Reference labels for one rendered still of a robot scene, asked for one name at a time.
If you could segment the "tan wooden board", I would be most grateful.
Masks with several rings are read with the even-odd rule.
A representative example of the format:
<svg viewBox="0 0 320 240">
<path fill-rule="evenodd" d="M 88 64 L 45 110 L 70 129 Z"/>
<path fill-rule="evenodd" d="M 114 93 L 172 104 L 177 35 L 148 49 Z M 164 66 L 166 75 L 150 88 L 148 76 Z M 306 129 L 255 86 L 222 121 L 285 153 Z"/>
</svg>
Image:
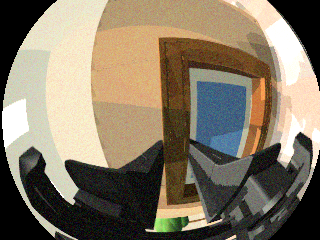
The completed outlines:
<svg viewBox="0 0 320 240">
<path fill-rule="evenodd" d="M 224 0 L 108 0 L 92 49 L 93 117 L 108 167 L 117 169 L 163 140 L 159 37 L 213 41 L 269 65 L 272 109 L 264 148 L 277 113 L 277 77 L 259 21 Z"/>
</svg>

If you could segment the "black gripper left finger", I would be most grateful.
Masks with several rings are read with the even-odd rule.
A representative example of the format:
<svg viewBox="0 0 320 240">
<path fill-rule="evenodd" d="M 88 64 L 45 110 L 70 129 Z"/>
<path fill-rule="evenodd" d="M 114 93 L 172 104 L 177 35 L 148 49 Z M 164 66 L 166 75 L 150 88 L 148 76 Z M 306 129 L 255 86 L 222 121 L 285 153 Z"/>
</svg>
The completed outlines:
<svg viewBox="0 0 320 240">
<path fill-rule="evenodd" d="M 148 231 L 155 229 L 164 164 L 163 140 L 117 169 L 64 160 L 64 167 L 77 188 L 107 199 L 125 201 Z"/>
</svg>

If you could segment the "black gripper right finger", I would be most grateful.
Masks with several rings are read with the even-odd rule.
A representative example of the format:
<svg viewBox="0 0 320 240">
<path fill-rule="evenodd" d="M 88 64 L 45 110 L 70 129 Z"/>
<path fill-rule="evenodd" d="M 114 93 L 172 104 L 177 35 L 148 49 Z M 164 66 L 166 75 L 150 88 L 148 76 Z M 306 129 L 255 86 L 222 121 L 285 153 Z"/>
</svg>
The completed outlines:
<svg viewBox="0 0 320 240">
<path fill-rule="evenodd" d="M 207 224 L 221 219 L 221 213 L 228 208 L 233 199 L 236 199 L 249 177 L 277 159 L 280 149 L 281 144 L 276 143 L 263 151 L 239 159 L 191 139 L 188 147 L 188 165 L 195 180 Z"/>
</svg>

